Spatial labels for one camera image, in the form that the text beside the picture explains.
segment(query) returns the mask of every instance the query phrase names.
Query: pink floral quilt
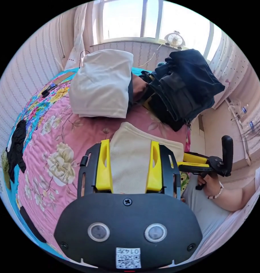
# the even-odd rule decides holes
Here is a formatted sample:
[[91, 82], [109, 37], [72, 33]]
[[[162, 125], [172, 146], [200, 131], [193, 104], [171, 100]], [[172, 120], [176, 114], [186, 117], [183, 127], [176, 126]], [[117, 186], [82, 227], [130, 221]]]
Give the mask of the pink floral quilt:
[[[189, 151], [190, 130], [183, 126], [174, 132], [143, 106], [134, 106], [126, 119], [79, 118], [72, 113], [68, 91], [70, 82], [61, 85], [47, 101], [36, 124], [29, 118], [29, 141], [23, 159], [25, 173], [19, 172], [18, 207], [24, 206], [48, 245], [61, 252], [53, 233], [63, 209], [77, 198], [79, 164], [86, 150], [103, 139], [111, 139], [122, 122], [129, 122], [151, 135], [181, 142]], [[36, 115], [30, 109], [29, 114]]]

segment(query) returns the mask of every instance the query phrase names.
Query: floral bedspread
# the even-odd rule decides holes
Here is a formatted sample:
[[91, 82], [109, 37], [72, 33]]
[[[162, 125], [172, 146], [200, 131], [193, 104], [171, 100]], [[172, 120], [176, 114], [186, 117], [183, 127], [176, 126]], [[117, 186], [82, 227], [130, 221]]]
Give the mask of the floral bedspread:
[[[73, 76], [43, 99], [41, 92], [49, 84], [45, 85], [18, 117], [17, 122], [21, 119], [27, 121], [23, 152], [26, 171], [22, 173], [18, 167], [15, 168], [15, 185], [10, 193], [11, 202], [18, 210], [17, 215], [19, 208], [24, 206], [35, 227], [46, 239], [47, 244], [38, 242], [40, 247], [47, 251], [52, 248], [56, 255], [59, 253], [64, 258], [53, 233], [60, 214], [77, 197], [79, 164], [88, 148], [103, 139], [111, 139], [125, 121], [151, 135], [181, 142], [185, 151], [189, 151], [190, 145], [190, 129], [187, 126], [174, 132], [142, 106], [134, 106], [126, 119], [79, 118], [72, 113], [68, 97]], [[183, 173], [181, 180], [183, 191], [188, 175]]]

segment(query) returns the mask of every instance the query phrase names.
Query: cable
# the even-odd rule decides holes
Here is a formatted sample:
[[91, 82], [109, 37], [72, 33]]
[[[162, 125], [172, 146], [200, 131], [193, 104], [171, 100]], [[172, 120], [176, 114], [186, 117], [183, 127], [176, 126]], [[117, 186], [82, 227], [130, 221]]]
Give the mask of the cable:
[[81, 54], [79, 55], [79, 68], [81, 68]]
[[[159, 50], [159, 48], [160, 48], [161, 46], [162, 46], [162, 45], [160, 45], [160, 46], [157, 48], [157, 50], [155, 51], [155, 53]], [[155, 53], [153, 54], [152, 58], [154, 57]], [[152, 59], [152, 58], [151, 58], [151, 59]], [[150, 59], [150, 60], [151, 60], [151, 59]], [[150, 60], [148, 60], [145, 64], [147, 64]], [[138, 66], [138, 68], [144, 66], [145, 64], [143, 64], [143, 65], [141, 65], [141, 66]]]
[[62, 49], [61, 36], [60, 36], [60, 34], [61, 34], [61, 31], [60, 31], [60, 21], [61, 21], [61, 18], [59, 18], [59, 40], [60, 40], [60, 45], [61, 45], [61, 49]]

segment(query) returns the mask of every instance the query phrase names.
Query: window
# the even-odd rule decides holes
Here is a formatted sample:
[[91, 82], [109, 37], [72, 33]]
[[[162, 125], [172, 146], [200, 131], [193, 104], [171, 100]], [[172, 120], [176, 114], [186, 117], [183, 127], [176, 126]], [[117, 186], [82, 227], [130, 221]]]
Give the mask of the window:
[[222, 31], [200, 14], [164, 0], [101, 0], [99, 43], [138, 40], [165, 44], [165, 36], [178, 31], [183, 49], [194, 48], [210, 62]]
[[142, 0], [116, 0], [104, 3], [103, 40], [140, 37]]
[[163, 15], [159, 38], [178, 31], [187, 48], [194, 48], [203, 55], [210, 34], [210, 21], [183, 6], [163, 1]]

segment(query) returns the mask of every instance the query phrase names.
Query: black cloth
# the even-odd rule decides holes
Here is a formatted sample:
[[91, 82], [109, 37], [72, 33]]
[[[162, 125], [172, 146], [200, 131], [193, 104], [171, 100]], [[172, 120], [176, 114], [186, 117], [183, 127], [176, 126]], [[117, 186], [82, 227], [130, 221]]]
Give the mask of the black cloth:
[[[150, 84], [152, 79], [150, 78], [150, 72], [141, 71], [141, 75], [139, 75], [145, 82]], [[148, 85], [144, 95], [139, 100], [140, 104], [143, 104], [146, 100], [148, 101], [148, 105], [150, 106], [152, 112], [157, 116], [157, 118], [164, 124], [169, 125], [175, 132], [179, 131], [181, 127], [185, 124], [183, 119], [175, 121], [171, 114], [167, 111], [166, 105], [162, 102], [161, 98], [155, 93], [155, 90], [152, 86]]]
[[133, 107], [134, 103], [134, 87], [133, 87], [133, 73], [131, 72], [131, 80], [128, 86], [128, 96], [129, 96], [129, 101], [128, 101], [128, 109], [127, 113], [131, 110]]
[[29, 215], [27, 214], [25, 208], [21, 206], [20, 208], [20, 214], [23, 217], [24, 221], [26, 222], [27, 226], [31, 230], [31, 232], [34, 234], [34, 236], [42, 243], [46, 243], [46, 240], [42, 237], [42, 235], [39, 233], [39, 231], [34, 226], [33, 222], [31, 221]]
[[26, 137], [26, 121], [21, 120], [12, 135], [11, 138], [11, 147], [9, 152], [7, 151], [7, 161], [8, 161], [8, 174], [10, 177], [10, 180], [14, 183], [14, 168], [18, 164], [20, 167], [20, 170], [24, 173], [26, 170], [25, 162], [22, 158], [22, 151], [24, 148], [24, 140]]
[[[141, 103], [155, 93], [148, 102], [163, 123], [178, 131], [189, 124], [203, 110], [214, 105], [214, 96], [225, 89], [211, 72], [201, 53], [194, 49], [171, 52], [165, 64], [151, 75]], [[149, 75], [141, 75], [147, 80]]]

